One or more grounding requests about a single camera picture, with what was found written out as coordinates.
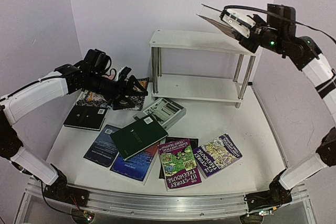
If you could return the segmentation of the brown Decorate book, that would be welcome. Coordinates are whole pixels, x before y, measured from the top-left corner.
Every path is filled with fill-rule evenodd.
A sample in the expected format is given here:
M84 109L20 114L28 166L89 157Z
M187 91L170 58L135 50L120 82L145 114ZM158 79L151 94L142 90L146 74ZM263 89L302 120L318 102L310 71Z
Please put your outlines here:
M236 40L242 39L242 35L236 29L237 28L237 21L230 17L223 17L220 18L221 11L217 10L213 7L201 4L202 8L200 12L197 14L198 17L202 18L203 20L209 22L211 25L215 26L225 35L234 38Z

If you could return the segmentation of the grey photo cover book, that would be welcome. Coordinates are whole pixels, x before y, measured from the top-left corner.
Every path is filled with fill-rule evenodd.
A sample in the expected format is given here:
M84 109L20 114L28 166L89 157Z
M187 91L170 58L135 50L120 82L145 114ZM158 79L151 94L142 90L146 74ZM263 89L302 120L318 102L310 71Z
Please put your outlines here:
M159 122L168 130L186 114L186 108L168 98L159 98L145 109L133 116L135 120L144 118L147 115Z

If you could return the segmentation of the dark green hardcover book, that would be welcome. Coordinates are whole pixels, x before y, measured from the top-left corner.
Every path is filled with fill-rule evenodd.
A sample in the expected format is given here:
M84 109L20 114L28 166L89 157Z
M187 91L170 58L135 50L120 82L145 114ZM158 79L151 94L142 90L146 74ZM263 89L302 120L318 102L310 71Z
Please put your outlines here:
M168 132L151 115L111 133L121 157L126 161L168 136Z

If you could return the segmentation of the black paperback book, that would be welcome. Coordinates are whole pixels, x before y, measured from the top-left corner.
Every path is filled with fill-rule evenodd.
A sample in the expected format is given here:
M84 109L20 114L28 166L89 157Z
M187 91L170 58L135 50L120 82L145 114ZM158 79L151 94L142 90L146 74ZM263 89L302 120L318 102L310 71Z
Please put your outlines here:
M179 141L179 140L183 140L185 139L185 137L167 137L165 139L165 144L166 143L170 143L170 142L176 142L176 141ZM189 141L190 141L190 145L191 145L191 148L192 149L195 149L198 147L198 139L197 138L189 138ZM159 174L159 179L164 179L164 170L163 170L163 167L161 166L161 169L160 169L160 174Z

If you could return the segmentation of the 117-Storey Treehouse book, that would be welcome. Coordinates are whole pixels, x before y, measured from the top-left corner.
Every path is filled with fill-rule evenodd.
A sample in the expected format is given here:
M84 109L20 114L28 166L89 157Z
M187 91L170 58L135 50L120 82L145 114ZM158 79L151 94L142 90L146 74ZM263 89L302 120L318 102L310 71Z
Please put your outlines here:
M202 183L189 139L183 138L159 145L159 158L168 191Z

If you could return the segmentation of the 52-Storey Treehouse book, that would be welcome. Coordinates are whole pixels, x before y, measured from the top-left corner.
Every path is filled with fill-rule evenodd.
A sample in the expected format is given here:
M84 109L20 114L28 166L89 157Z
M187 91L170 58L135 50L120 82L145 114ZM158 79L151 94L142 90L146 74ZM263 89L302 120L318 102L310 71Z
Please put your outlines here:
M204 178L219 173L243 157L228 134L193 149L193 155Z

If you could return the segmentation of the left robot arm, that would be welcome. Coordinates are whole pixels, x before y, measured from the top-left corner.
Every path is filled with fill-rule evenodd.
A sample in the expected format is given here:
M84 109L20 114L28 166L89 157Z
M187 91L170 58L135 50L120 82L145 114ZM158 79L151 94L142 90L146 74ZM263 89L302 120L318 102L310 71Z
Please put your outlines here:
M115 72L113 79L106 78L111 66L110 56L98 49L90 49L84 59L76 64L60 66L47 76L1 97L1 157L20 172L38 179L43 196L83 206L89 193L68 186L66 175L35 155L19 138L13 125L45 103L80 89L104 96L107 104L114 109L120 101L126 101L132 108L134 103L129 99L131 96L148 95L146 88L129 74L129 67Z

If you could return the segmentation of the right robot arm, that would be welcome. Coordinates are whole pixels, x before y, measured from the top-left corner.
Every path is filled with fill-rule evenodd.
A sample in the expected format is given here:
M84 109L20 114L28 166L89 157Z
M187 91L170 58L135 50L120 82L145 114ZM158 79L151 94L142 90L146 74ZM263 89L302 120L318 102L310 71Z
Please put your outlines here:
M250 52L258 48L288 58L313 86L315 101L320 100L330 120L335 122L335 69L317 43L309 36L298 36L294 7L268 4L266 9L244 5L226 5L220 20L229 33ZM268 189L248 193L249 213L271 210L292 201L291 191L301 182L325 168L335 166L335 127L322 138L316 150L284 169L270 182Z

